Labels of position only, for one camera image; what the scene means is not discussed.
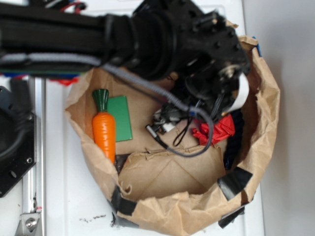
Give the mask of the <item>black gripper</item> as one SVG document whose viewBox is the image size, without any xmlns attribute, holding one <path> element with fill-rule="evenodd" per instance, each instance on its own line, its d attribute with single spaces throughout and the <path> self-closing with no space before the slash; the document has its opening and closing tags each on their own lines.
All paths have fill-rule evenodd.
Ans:
<svg viewBox="0 0 315 236">
<path fill-rule="evenodd" d="M 220 120 L 235 101 L 240 75 L 249 73 L 247 53 L 235 29 L 217 11 L 169 14 L 178 37 L 174 71 L 179 78 L 171 92 L 189 105 L 200 101 L 212 120 Z"/>
</svg>

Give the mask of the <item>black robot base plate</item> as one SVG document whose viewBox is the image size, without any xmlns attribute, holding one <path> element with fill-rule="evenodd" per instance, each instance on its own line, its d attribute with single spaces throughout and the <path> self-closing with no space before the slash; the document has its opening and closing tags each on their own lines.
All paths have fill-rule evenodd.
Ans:
<svg viewBox="0 0 315 236">
<path fill-rule="evenodd" d="M 15 95 L 0 87 L 0 196 L 5 197 L 35 165 L 36 115 L 30 97 L 25 109 L 15 108 Z M 23 110 L 23 119 L 19 116 Z"/>
</svg>

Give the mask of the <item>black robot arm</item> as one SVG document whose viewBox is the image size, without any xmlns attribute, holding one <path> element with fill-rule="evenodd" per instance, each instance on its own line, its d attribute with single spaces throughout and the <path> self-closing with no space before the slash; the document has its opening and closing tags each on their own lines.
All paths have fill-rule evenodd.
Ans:
<svg viewBox="0 0 315 236">
<path fill-rule="evenodd" d="M 149 81 L 176 72 L 214 119 L 251 69 L 235 29 L 190 0 L 145 0 L 131 16 L 98 17 L 1 4 L 1 72 L 65 74 L 106 63 Z"/>
</svg>

